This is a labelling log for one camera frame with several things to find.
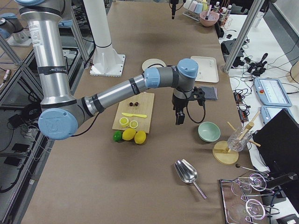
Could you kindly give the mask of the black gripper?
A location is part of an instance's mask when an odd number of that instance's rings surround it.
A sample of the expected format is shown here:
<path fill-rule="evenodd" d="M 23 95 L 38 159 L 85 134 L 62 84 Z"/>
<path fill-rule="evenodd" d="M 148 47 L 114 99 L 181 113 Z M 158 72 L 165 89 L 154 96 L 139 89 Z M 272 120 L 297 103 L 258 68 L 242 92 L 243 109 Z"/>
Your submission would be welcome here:
<path fill-rule="evenodd" d="M 174 89 L 172 95 L 172 104 L 176 115 L 176 125 L 181 125 L 185 120 L 184 108 L 188 104 L 187 95 L 183 91 Z"/>
<path fill-rule="evenodd" d="M 177 4 L 178 4 L 178 0 L 169 0 L 169 6 L 171 8 L 171 18 L 172 19 L 175 19 Z"/>

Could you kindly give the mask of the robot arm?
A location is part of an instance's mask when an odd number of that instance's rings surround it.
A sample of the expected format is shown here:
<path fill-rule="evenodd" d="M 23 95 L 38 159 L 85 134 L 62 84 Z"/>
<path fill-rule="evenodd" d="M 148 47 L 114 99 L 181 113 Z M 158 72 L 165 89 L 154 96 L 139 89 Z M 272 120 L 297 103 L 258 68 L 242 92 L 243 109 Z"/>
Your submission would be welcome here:
<path fill-rule="evenodd" d="M 70 22 L 69 0 L 20 0 L 21 17 L 28 23 L 40 76 L 43 100 L 38 120 L 40 131 L 53 140 L 76 136 L 77 129 L 106 108 L 149 88 L 173 88 L 176 124 L 184 122 L 184 108 L 193 100 L 199 69 L 192 59 L 176 66 L 148 68 L 141 75 L 90 97 L 76 99 L 70 91 L 58 25 Z"/>

